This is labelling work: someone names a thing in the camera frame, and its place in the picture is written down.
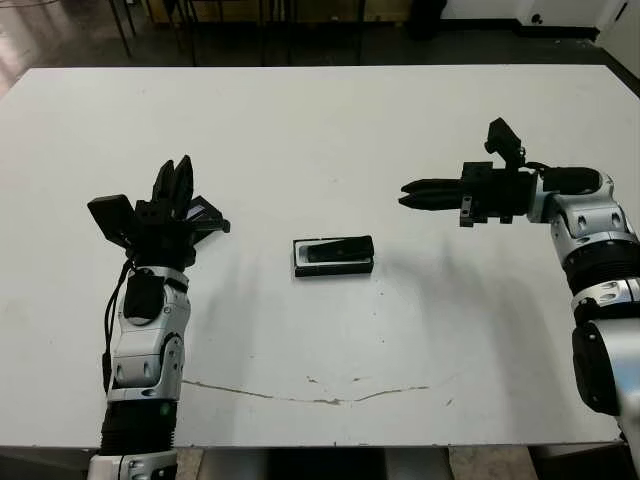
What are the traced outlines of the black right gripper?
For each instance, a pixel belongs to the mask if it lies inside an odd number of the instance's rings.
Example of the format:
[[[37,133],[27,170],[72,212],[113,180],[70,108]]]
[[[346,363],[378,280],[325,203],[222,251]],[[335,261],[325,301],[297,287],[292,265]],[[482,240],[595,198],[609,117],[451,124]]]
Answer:
[[[496,169],[492,162],[465,162],[460,179],[420,179],[401,187],[409,194],[398,202],[424,211],[460,208],[459,225],[473,227],[498,218],[511,224],[529,212],[537,175],[527,171]]]

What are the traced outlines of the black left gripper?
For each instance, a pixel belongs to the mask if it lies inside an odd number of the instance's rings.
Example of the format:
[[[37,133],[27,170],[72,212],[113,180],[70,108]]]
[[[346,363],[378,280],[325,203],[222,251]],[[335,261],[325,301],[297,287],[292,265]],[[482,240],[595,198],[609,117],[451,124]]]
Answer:
[[[185,219],[192,196],[190,156],[185,154],[176,167],[173,160],[166,161],[156,176],[151,201],[138,200],[135,204],[137,223],[125,254],[136,267],[184,271],[195,263],[194,227]]]

